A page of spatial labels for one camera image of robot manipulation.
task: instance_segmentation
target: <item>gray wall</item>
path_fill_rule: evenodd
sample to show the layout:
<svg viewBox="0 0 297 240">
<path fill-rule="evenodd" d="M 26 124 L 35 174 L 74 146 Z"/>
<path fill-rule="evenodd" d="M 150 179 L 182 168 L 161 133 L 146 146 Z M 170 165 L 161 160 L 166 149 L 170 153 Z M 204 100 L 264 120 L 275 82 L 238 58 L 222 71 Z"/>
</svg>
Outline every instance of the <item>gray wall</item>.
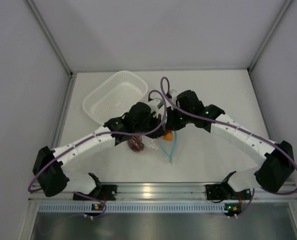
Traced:
<svg viewBox="0 0 297 240">
<path fill-rule="evenodd" d="M 37 151 L 51 143 L 68 76 L 23 0 L 0 0 L 0 240 L 15 239 Z"/>
<path fill-rule="evenodd" d="M 33 0 L 73 71 L 247 68 L 284 0 Z"/>
<path fill-rule="evenodd" d="M 297 162 L 297 0 L 251 76 L 273 139 L 289 141 Z"/>
</svg>

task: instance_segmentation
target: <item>orange object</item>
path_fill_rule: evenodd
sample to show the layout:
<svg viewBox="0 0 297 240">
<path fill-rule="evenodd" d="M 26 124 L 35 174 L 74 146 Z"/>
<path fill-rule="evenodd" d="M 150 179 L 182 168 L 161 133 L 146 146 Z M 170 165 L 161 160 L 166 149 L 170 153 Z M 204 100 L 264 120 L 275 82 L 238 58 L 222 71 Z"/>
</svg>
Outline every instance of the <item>orange object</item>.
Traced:
<svg viewBox="0 0 297 240">
<path fill-rule="evenodd" d="M 173 141 L 173 132 L 170 130 L 167 131 L 166 135 L 162 136 L 162 139 L 170 142 Z"/>
</svg>

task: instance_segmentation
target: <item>plastic basket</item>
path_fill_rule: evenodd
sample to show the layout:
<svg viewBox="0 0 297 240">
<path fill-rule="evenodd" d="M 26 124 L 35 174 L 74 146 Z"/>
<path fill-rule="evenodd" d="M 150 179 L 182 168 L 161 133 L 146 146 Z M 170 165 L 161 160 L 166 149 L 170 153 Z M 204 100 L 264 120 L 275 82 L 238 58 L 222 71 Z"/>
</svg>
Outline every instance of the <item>plastic basket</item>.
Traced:
<svg viewBox="0 0 297 240">
<path fill-rule="evenodd" d="M 103 125 L 122 116 L 148 92 L 147 83 L 130 71 L 119 71 L 83 100 L 85 113 Z"/>
</svg>

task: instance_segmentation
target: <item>white table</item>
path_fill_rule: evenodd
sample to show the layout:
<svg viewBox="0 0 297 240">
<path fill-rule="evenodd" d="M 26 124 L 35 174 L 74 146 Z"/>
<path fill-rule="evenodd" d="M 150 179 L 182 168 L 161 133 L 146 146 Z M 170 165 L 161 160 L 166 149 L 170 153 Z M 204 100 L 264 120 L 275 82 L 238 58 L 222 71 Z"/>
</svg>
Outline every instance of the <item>white table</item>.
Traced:
<svg viewBox="0 0 297 240">
<path fill-rule="evenodd" d="M 84 113 L 82 101 L 113 74 L 77 74 L 61 145 L 69 144 L 100 126 Z M 166 76 L 170 80 L 171 89 L 179 93 L 193 90 L 205 106 L 217 105 L 244 127 L 267 137 L 246 70 L 141 71 L 135 74 L 147 82 L 149 90 L 159 90 L 160 79 Z M 141 153 L 135 153 L 124 142 L 81 160 L 74 171 L 94 173 L 102 182 L 218 182 L 232 171 L 254 166 L 255 163 L 245 153 L 230 143 L 189 125 L 178 131 L 172 164 L 161 150 L 146 148 Z"/>
</svg>

